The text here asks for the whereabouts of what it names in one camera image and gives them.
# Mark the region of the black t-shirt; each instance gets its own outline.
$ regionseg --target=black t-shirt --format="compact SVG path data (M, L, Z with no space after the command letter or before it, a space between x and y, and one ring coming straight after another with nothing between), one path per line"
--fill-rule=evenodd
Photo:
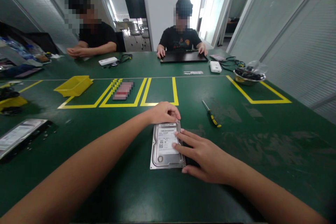
M191 50L201 43L195 29L187 29L183 33L179 33L174 26L167 28L161 37L160 45L167 48L167 51Z
M116 33L113 28L105 22L96 24L93 30L87 25L84 25L83 29L79 32L79 40L88 43L91 48L102 46L108 42L114 42L117 44L118 50Z

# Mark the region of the plastic bag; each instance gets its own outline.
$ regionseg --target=plastic bag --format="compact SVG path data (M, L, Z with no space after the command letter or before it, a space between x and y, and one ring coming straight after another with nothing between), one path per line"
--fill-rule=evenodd
M268 71L268 66L261 63L260 61L251 61L247 64L246 70L255 74L263 75Z

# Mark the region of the graphic t-shirt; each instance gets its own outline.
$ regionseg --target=graphic t-shirt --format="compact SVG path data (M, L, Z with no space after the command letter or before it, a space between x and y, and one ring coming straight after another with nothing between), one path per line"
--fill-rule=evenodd
M186 29L184 32L179 33L172 26L163 32L160 45L166 47L167 51L178 51L191 50L192 46L196 49L196 46L201 42L195 29Z

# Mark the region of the metal bowl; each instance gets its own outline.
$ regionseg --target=metal bowl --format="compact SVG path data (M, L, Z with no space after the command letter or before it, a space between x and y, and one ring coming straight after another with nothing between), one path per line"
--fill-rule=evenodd
M233 72L235 74L235 77L234 77L235 81L238 84L242 84L242 85L245 85L245 86L253 86L253 85L257 84L258 82L266 80L266 75L262 75L262 77L261 77L260 80L250 80L250 79L246 79L246 78L241 77L240 75L238 75L236 73L236 70L234 70Z

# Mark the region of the yellow handle screwdriver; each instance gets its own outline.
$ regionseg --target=yellow handle screwdriver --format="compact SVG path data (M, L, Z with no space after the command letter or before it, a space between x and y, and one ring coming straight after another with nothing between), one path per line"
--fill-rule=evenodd
M209 114L209 116L210 116L210 118L211 118L212 122L214 123L214 125L216 125L216 127L217 127L217 128L220 128L220 127L221 127L221 125L220 125L220 124L218 124L218 123L216 122L216 120L215 120L214 116L213 116L213 115L212 115L212 113L211 113L211 109L209 109L209 108L208 108L208 106L205 104L205 102L204 102L203 100L202 100L202 102L203 102L203 104L204 104L205 108L207 109L207 111L208 111L208 114Z

